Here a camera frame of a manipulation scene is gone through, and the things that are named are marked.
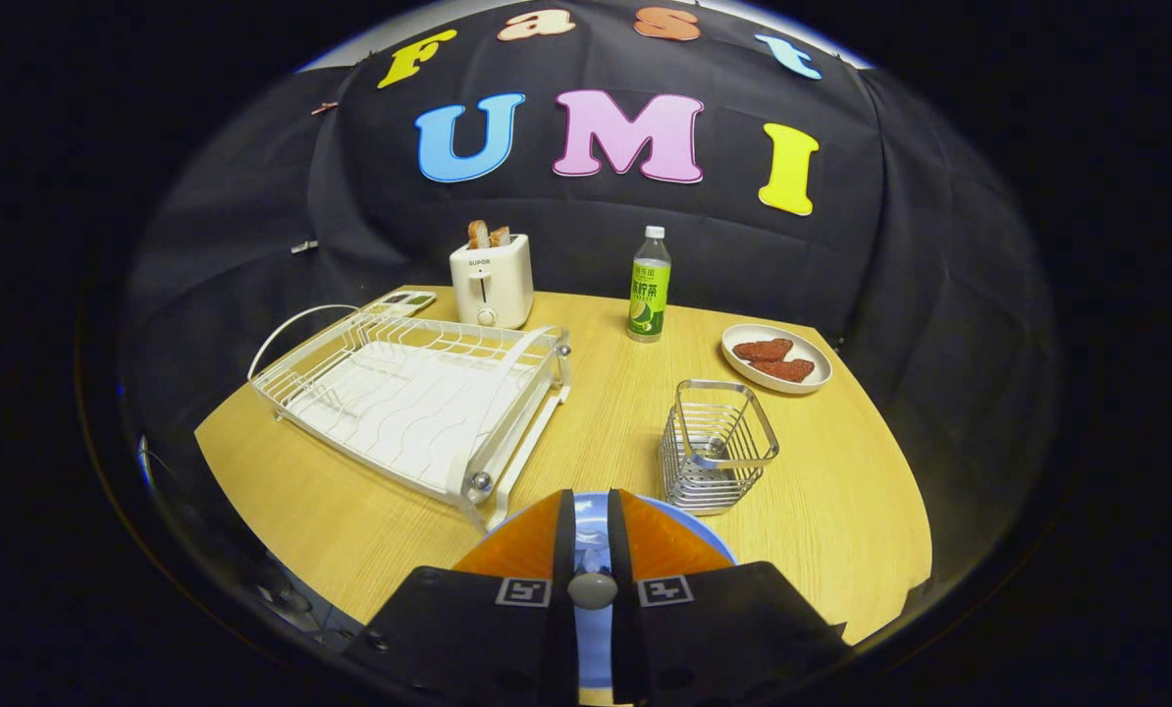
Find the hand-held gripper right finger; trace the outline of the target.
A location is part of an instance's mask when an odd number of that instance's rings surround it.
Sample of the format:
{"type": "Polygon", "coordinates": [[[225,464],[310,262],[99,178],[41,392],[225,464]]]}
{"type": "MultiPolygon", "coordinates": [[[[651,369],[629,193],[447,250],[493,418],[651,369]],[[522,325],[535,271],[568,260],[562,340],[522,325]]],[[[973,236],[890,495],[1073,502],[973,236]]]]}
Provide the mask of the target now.
{"type": "Polygon", "coordinates": [[[655,503],[608,496],[613,696],[635,706],[774,706],[852,654],[769,560],[738,565],[655,503]]]}

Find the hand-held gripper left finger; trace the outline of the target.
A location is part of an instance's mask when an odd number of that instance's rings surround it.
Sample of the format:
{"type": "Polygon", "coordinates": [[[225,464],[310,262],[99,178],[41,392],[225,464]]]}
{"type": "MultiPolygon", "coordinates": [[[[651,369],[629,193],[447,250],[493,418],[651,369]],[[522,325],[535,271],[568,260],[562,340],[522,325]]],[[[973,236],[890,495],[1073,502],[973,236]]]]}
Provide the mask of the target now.
{"type": "Polygon", "coordinates": [[[552,492],[454,567],[416,567],[346,660],[401,706],[573,706],[574,497],[552,492]]]}

